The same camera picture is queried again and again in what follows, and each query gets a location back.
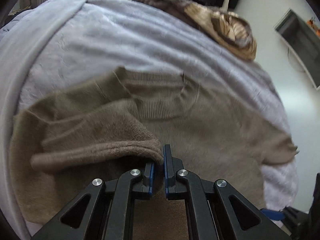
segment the clothing pile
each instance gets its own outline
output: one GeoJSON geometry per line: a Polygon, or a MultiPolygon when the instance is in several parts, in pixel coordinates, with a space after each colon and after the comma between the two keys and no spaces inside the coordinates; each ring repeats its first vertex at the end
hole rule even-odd
{"type": "Polygon", "coordinates": [[[233,12],[208,8],[192,0],[134,0],[158,8],[207,34],[244,60],[254,60],[257,43],[250,25],[233,12]]]}
{"type": "MultiPolygon", "coordinates": [[[[44,224],[92,179],[115,179],[150,160],[159,190],[166,143],[186,169],[226,179],[258,208],[265,206],[260,166],[296,154],[287,133],[225,92],[184,74],[119,67],[15,117],[9,163],[20,209],[44,224]]],[[[174,227],[166,239],[188,238],[183,201],[166,201],[163,190],[135,210],[134,239],[161,236],[165,224],[174,227]]]]}

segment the fuzzy brown fabric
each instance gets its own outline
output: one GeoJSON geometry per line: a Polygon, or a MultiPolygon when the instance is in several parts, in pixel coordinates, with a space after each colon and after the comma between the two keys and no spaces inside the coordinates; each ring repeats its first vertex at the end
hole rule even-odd
{"type": "MultiPolygon", "coordinates": [[[[202,179],[223,178],[265,206],[260,166],[291,161],[291,138],[232,96],[184,75],[123,67],[60,91],[18,114],[12,185],[24,217],[46,223],[95,178],[114,179],[152,159],[160,144],[202,179]]],[[[187,239],[183,201],[160,191],[135,208],[134,239],[187,239]]]]}

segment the white wall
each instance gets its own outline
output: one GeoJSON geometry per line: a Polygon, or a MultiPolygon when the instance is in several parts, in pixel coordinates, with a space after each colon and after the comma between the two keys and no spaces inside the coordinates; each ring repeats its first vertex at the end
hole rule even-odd
{"type": "Polygon", "coordinates": [[[297,155],[299,191],[294,207],[308,211],[316,174],[320,172],[320,91],[316,91],[295,58],[287,58],[287,47],[274,26],[291,8],[304,20],[314,16],[305,0],[240,0],[236,12],[251,24],[257,39],[257,62],[270,74],[287,111],[297,155]]]}

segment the metal screw head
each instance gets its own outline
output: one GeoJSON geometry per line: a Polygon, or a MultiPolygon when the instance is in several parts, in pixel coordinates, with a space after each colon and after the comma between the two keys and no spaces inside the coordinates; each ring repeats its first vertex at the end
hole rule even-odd
{"type": "Polygon", "coordinates": [[[218,185],[218,187],[225,187],[227,185],[227,182],[223,179],[219,179],[217,181],[217,185],[218,185]]]}
{"type": "Polygon", "coordinates": [[[132,176],[138,176],[140,174],[140,171],[138,169],[133,169],[130,171],[130,174],[132,176]]]}
{"type": "Polygon", "coordinates": [[[186,171],[186,170],[179,170],[179,171],[178,171],[178,174],[179,174],[180,176],[184,177],[184,176],[187,176],[187,175],[188,175],[188,171],[186,171]]]}
{"type": "Polygon", "coordinates": [[[95,186],[99,186],[99,185],[101,185],[101,183],[102,183],[102,179],[94,179],[92,181],[92,184],[95,186]]]}

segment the wrinkled fabric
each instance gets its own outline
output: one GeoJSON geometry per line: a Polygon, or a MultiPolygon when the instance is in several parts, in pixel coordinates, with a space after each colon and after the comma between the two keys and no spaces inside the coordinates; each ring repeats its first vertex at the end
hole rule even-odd
{"type": "MultiPolygon", "coordinates": [[[[4,37],[12,32],[8,39],[15,42],[18,51],[23,47],[28,47],[23,50],[24,54],[30,51],[30,37],[25,32],[34,29],[35,33],[48,32],[42,22],[48,21],[43,18],[46,14],[42,14],[40,8],[54,13],[50,22],[58,20],[63,10],[57,10],[53,1],[45,3],[50,6],[49,10],[42,6],[32,10],[30,16],[20,20],[17,28],[5,33],[4,37]]],[[[70,7],[70,0],[63,2],[64,7],[65,4],[70,7]]],[[[108,73],[118,65],[141,71],[184,71],[204,85],[237,97],[290,134],[284,107],[269,75],[255,62],[240,60],[175,17],[128,0],[88,0],[69,17],[61,28],[55,32],[50,30],[50,40],[26,66],[27,71],[21,72],[16,62],[12,64],[1,58],[0,207],[20,238],[30,238],[26,224],[32,233],[39,226],[24,222],[9,184],[7,148],[3,146],[10,140],[12,116],[17,106],[18,111],[25,109],[48,93],[108,73]]],[[[0,42],[2,48],[7,45],[0,42]]],[[[18,51],[12,49],[10,55],[19,55],[18,51]]],[[[292,205],[298,183],[295,161],[286,165],[263,165],[261,170],[267,207],[279,210],[292,205]]]]}
{"type": "Polygon", "coordinates": [[[20,13],[19,15],[14,17],[13,20],[10,21],[7,25],[2,27],[0,29],[0,41],[23,17],[25,17],[26,15],[28,15],[31,12],[32,12],[32,10],[27,10],[27,11],[20,13]]]}
{"type": "Polygon", "coordinates": [[[134,0],[158,8],[207,34],[244,60],[254,60],[257,42],[250,25],[233,12],[208,8],[191,0],[134,0]]]}
{"type": "MultiPolygon", "coordinates": [[[[116,179],[149,160],[156,193],[165,144],[185,169],[209,181],[225,179],[258,209],[265,207],[261,165],[287,163],[296,154],[286,132],[228,93],[184,74],[119,67],[49,94],[15,117],[9,164],[21,211],[29,221],[46,223],[92,178],[116,179]]],[[[166,210],[169,205],[150,201],[166,210]]],[[[149,219],[135,216],[140,223],[133,225],[133,239],[145,232],[163,239],[167,223],[168,240],[186,239],[188,230],[178,231],[187,224],[183,202],[161,217],[149,211],[149,219]],[[172,221],[171,213],[184,216],[172,221]]]]}

